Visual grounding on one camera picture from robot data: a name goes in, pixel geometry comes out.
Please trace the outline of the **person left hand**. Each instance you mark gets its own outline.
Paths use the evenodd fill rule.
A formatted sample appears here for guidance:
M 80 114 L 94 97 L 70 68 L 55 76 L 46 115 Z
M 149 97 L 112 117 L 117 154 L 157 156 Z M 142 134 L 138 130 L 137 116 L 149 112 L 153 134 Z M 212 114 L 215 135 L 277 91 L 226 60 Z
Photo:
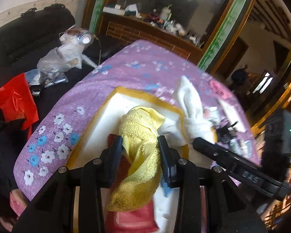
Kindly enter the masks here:
M 29 200 L 20 189 L 14 189 L 10 192 L 8 209 L 11 211 L 0 216 L 0 223 L 5 230 L 12 232 L 15 223 L 28 205 Z

